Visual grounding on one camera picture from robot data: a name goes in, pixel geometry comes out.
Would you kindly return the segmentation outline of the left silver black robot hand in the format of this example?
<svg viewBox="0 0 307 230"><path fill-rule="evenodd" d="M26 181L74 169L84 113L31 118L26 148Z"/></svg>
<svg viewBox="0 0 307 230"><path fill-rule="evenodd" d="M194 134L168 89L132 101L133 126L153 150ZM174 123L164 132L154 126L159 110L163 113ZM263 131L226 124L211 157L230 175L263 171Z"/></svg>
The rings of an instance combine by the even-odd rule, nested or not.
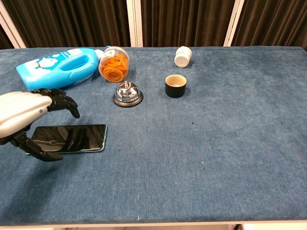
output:
<svg viewBox="0 0 307 230"><path fill-rule="evenodd" d="M0 144L11 143L31 156L45 162L60 161L61 154L50 154L41 149L26 134L33 122L48 112L67 109L79 118L77 103L63 90L36 89L15 91L0 96Z"/></svg>

